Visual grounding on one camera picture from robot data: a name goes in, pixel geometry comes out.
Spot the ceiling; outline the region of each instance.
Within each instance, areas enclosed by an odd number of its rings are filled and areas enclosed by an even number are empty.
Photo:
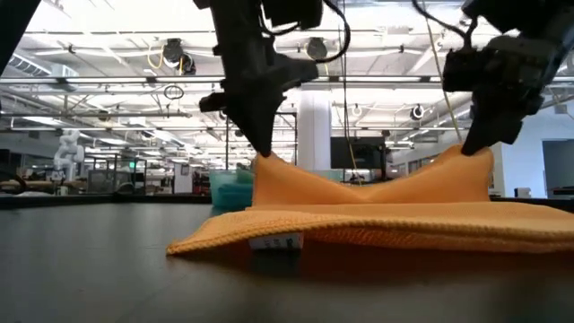
[[[429,12],[441,20],[460,26],[463,14],[459,1],[427,1]],[[347,54],[347,75],[358,76],[411,76],[438,75],[437,62],[431,49],[432,42],[438,50],[438,64],[444,63],[444,56],[450,48],[460,48],[462,40],[450,31],[444,31],[431,23],[432,35],[427,24],[412,7],[410,1],[349,0],[345,10],[346,19],[352,28],[351,46]],[[325,8],[321,25],[312,31],[295,31],[277,38],[276,50],[290,57],[306,58],[305,46],[309,37],[322,37],[330,52],[338,49],[340,32],[339,18]],[[488,23],[480,21],[474,32],[473,43],[484,46],[499,33]],[[4,85],[4,111],[23,113],[58,113],[67,109],[68,114],[90,114],[106,110],[124,115],[144,113],[144,118],[111,118],[100,121],[97,118],[58,118],[62,125],[85,127],[84,136],[90,138],[121,139],[133,147],[164,146],[174,152],[172,155],[192,156],[202,162],[218,162],[225,152],[224,118],[217,113],[202,114],[199,100],[218,90],[215,80],[223,78],[222,64],[214,57],[212,47],[216,44],[213,22],[209,10],[198,10],[192,0],[44,0],[30,22],[15,55],[31,68],[22,71],[21,61],[4,70],[3,77],[28,77],[30,71],[46,71],[55,75],[54,64],[67,66],[72,73],[81,77],[114,76],[168,76],[178,74],[161,62],[158,55],[166,39],[180,38],[184,50],[196,62],[197,75],[212,75],[213,82],[201,84],[179,84],[185,91],[180,100],[169,100],[163,95],[168,84],[78,84],[76,93],[67,95],[53,87],[39,84]],[[321,75],[340,75],[341,60],[318,67]],[[299,108],[301,89],[287,93],[287,100],[280,108],[282,112],[296,112]],[[333,127],[340,127],[344,114],[344,91],[340,83],[327,84],[323,91],[332,102]],[[420,127],[440,123],[450,125],[446,120],[447,105],[439,84],[429,86],[407,86],[400,83],[380,83],[371,86],[353,86],[346,93],[351,126],[357,127]],[[450,103],[460,118],[460,125],[468,125],[466,113],[469,95],[450,93]],[[411,108],[421,104],[426,110],[420,121],[412,121]],[[49,126],[45,119],[18,119],[17,126]],[[293,158],[295,145],[292,116],[275,120],[278,130],[274,131],[274,147],[285,159]],[[90,131],[90,127],[219,127],[214,131],[180,130],[152,131],[152,138],[136,130]],[[335,129],[335,134],[342,134]],[[439,131],[413,135],[412,131],[393,131],[396,140],[430,141],[436,139]],[[356,135],[379,135],[380,130],[358,130]],[[253,155],[246,139],[230,135],[234,142],[234,153],[238,160]],[[92,141],[97,146],[114,146],[102,141]],[[199,154],[195,147],[205,148]]]

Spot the white tag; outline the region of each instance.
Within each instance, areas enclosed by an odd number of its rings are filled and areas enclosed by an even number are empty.
[[[302,249],[303,233],[283,233],[271,236],[249,239],[249,246],[253,250],[260,249]]]

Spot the column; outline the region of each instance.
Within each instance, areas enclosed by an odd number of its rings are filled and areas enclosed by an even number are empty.
[[[297,120],[297,165],[304,170],[331,169],[331,96],[302,91]]]

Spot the table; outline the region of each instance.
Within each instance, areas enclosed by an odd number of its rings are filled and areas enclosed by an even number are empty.
[[[252,271],[165,256],[215,214],[182,204],[0,211],[0,321],[574,322],[570,254],[317,245],[340,250],[321,259],[324,275],[299,273],[285,254],[255,256]],[[353,257],[387,264],[353,272]]]

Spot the orange cloth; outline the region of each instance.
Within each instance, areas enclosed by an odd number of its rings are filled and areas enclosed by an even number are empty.
[[[349,187],[277,157],[257,159],[254,206],[214,217],[168,254],[285,232],[305,240],[397,249],[551,252],[574,249],[574,216],[489,201],[493,157],[456,145],[409,177]]]

